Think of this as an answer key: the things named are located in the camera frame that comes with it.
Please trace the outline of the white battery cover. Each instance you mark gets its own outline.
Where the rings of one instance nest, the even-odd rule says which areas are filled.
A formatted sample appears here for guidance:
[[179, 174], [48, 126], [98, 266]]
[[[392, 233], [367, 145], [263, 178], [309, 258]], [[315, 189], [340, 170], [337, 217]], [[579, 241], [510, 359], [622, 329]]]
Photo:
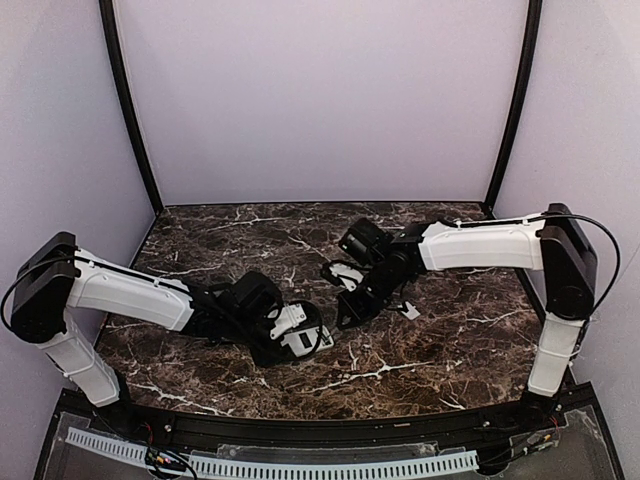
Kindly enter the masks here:
[[414, 320], [420, 316], [420, 312], [410, 302], [403, 302], [400, 305], [400, 313], [409, 320]]

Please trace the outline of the white remote control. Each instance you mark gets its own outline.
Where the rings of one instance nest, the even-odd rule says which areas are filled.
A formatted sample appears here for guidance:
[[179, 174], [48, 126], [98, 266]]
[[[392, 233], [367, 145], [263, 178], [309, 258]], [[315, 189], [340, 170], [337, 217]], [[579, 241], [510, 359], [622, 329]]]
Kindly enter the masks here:
[[334, 346], [334, 340], [326, 327], [311, 327], [286, 333], [281, 346], [295, 358], [302, 358], [312, 351], [320, 352]]

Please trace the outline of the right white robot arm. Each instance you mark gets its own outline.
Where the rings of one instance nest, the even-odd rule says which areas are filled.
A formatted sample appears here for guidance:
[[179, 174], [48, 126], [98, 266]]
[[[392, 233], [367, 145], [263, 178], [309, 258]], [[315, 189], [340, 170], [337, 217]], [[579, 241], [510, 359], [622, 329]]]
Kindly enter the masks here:
[[397, 289], [431, 271], [541, 271], [545, 319], [526, 391], [551, 398], [560, 389], [587, 323], [606, 297], [596, 292], [598, 259], [580, 227], [585, 220], [562, 203], [519, 218], [412, 223], [397, 233], [361, 218], [339, 246], [365, 274], [354, 289], [339, 293], [336, 323], [347, 329], [374, 319]]

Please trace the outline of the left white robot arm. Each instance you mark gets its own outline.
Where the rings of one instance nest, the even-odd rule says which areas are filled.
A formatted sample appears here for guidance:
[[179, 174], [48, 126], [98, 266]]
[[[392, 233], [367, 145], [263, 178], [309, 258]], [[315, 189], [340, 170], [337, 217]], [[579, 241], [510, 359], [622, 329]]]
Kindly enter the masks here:
[[1, 300], [4, 326], [40, 348], [96, 407], [125, 399], [125, 383], [76, 326], [71, 309], [131, 317], [211, 341], [245, 345], [262, 367], [301, 358], [279, 288], [250, 271], [234, 283], [162, 279], [109, 263], [60, 232], [17, 273]]

